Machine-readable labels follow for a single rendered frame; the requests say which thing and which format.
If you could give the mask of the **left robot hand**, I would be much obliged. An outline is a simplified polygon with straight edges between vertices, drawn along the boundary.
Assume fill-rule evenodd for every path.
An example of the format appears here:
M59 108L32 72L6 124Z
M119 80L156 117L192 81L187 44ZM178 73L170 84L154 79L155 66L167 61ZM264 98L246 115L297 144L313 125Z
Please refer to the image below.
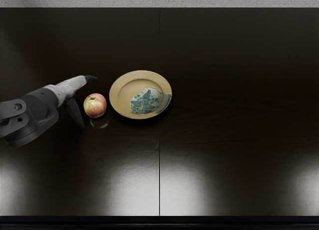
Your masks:
M67 80L64 80L56 85L49 84L44 88L52 91L58 100L58 107L65 104L71 118L81 127L85 124L76 100L73 98L75 92L86 85L88 82L97 80L93 75L79 75Z

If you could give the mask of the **red yellow apple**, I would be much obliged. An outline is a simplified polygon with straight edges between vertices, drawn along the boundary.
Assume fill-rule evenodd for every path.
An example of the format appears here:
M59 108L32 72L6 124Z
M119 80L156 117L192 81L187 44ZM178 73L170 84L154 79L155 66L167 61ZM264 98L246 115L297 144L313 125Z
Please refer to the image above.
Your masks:
M93 93L85 98L83 108L89 117L98 118L106 112L107 102L102 94Z

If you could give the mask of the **tan plate with teal pattern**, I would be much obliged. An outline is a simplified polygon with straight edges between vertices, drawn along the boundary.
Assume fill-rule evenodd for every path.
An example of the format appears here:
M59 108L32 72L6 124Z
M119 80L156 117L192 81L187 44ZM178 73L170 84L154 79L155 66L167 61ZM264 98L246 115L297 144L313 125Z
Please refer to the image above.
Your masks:
M166 109L172 98L169 82L161 75L147 70L128 72L111 86L112 107L130 119L148 119Z

